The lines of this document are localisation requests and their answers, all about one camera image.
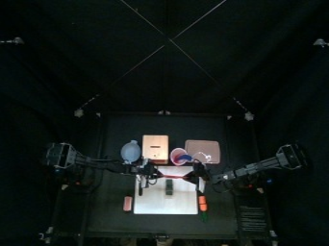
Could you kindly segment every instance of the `black wall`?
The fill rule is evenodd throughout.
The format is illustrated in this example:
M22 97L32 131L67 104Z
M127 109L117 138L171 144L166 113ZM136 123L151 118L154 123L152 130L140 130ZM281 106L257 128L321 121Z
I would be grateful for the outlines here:
M279 93L269 96L255 120L263 158L279 146L294 142L306 149L310 158L310 166L302 170L274 173L270 207L285 245L329 244L327 63L327 50L319 49L307 65L286 78Z

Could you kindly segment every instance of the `tan box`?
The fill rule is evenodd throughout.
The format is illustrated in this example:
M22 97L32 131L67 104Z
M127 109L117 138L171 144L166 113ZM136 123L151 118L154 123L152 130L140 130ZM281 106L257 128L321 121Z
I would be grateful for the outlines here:
M144 159L150 159L155 164L168 163L168 136L167 135L143 135L143 153Z

